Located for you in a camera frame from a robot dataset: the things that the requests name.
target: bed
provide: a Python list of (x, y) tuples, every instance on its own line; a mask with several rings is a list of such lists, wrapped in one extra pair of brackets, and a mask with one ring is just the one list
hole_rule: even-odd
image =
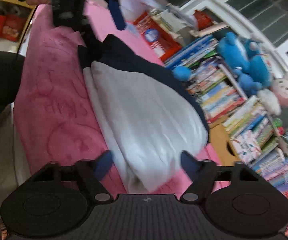
[[(142, 38), (116, 29), (107, 9), (89, 2), (84, 14), (89, 17), (99, 40), (114, 34), (135, 54), (162, 65)], [(77, 46), (81, 44), (79, 33), (51, 26), (50, 6), (38, 7), (14, 104), (15, 138), (21, 141), (17, 145), (23, 146), (31, 174), (50, 161), (72, 165), (81, 159), (95, 159), (108, 149), (77, 57)], [(211, 144), (194, 155), (220, 164)], [(113, 196), (126, 193), (115, 165), (101, 182)], [(179, 197), (190, 183), (186, 174), (178, 170), (151, 193), (174, 193)], [(214, 189), (224, 186), (225, 183), (216, 183)]]

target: circular pad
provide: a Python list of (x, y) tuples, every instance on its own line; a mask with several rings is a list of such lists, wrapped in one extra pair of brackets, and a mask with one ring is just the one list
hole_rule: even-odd
[(87, 212), (87, 200), (78, 191), (52, 181), (20, 186), (2, 203), (7, 228), (26, 237), (55, 236), (76, 226)]
[(235, 236), (272, 236), (288, 224), (287, 198), (271, 185), (248, 181), (212, 193), (205, 211), (216, 227)]

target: black robotic base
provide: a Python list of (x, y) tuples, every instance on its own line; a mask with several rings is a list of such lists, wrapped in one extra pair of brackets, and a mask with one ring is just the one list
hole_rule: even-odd
[[(10, 240), (54, 239), (267, 239), (286, 240), (288, 200), (242, 163), (197, 161), (183, 152), (193, 181), (175, 195), (118, 195), (99, 182), (112, 153), (74, 166), (49, 163), (2, 203)], [(211, 194), (215, 181), (231, 185)]]

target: blue plush toy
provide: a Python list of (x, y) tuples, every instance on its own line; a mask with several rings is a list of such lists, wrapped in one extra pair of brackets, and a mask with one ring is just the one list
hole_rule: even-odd
[(263, 43), (263, 41), (256, 35), (252, 34), (250, 39), (240, 38), (240, 40), (244, 45), (248, 58), (252, 58), (257, 54), (262, 53), (258, 44)]
[(268, 70), (265, 56), (263, 55), (256, 55), (251, 58), (248, 74), (255, 82), (260, 82), (263, 88), (267, 88), (271, 85), (272, 76)]
[(219, 41), (217, 51), (232, 69), (241, 67), (243, 72), (248, 73), (249, 60), (247, 52), (234, 33), (227, 33)]
[(260, 82), (255, 82), (250, 75), (243, 73), (241, 69), (236, 68), (234, 74), (237, 75), (237, 82), (246, 96), (251, 97), (252, 95), (256, 95), (259, 90), (263, 89)]
[(258, 46), (260, 39), (252, 34), (250, 39), (241, 40), (242, 42), (234, 33), (227, 33), (218, 44), (218, 53), (232, 69), (240, 67), (244, 73), (249, 74), (252, 81), (260, 82), (263, 88), (269, 87), (272, 77), (268, 63)]
[(172, 70), (174, 77), (179, 81), (188, 81), (191, 77), (192, 71), (183, 66), (177, 66)]

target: blue object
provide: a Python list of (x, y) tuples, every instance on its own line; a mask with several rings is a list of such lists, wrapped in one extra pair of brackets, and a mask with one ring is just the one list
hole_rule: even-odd
[(267, 88), (271, 85), (272, 76), (266, 66), (264, 56), (262, 55), (252, 57), (248, 74), (255, 82), (260, 82), (263, 88)]
[(259, 115), (253, 122), (249, 124), (249, 126), (246, 127), (245, 130), (252, 130), (258, 123), (262, 121), (262, 119), (265, 117), (265, 115)]
[(144, 37), (148, 42), (157, 41), (160, 34), (157, 29), (148, 29), (144, 32)]
[(113, 153), (111, 151), (105, 151), (100, 157), (96, 159), (96, 166), (94, 169), (94, 177), (101, 181), (105, 175), (109, 172), (113, 165)]
[(177, 66), (172, 70), (174, 77), (179, 81), (188, 81), (191, 77), (191, 70), (187, 67)]
[(168, 60), (166, 60), (166, 62), (164, 62), (166, 68), (174, 69), (176, 66), (181, 64), (183, 59), (187, 59), (194, 54), (200, 53), (201, 50), (208, 46), (212, 41), (214, 41), (214, 37), (212, 35), (207, 35), (202, 38), (196, 39), (195, 41), (187, 45), (185, 48), (174, 54)]
[(263, 88), (260, 82), (255, 82), (250, 75), (243, 73), (242, 70), (235, 69), (234, 73), (238, 76), (237, 82), (248, 97), (256, 95)]
[(250, 63), (246, 50), (234, 33), (229, 32), (220, 40), (217, 51), (232, 69), (241, 67), (243, 72), (248, 73)]
[(181, 166), (191, 181), (198, 178), (199, 171), (202, 167), (193, 156), (185, 151), (181, 154)]
[(120, 4), (115, 0), (108, 0), (108, 9), (111, 12), (116, 28), (120, 31), (126, 28), (126, 23), (120, 10)]

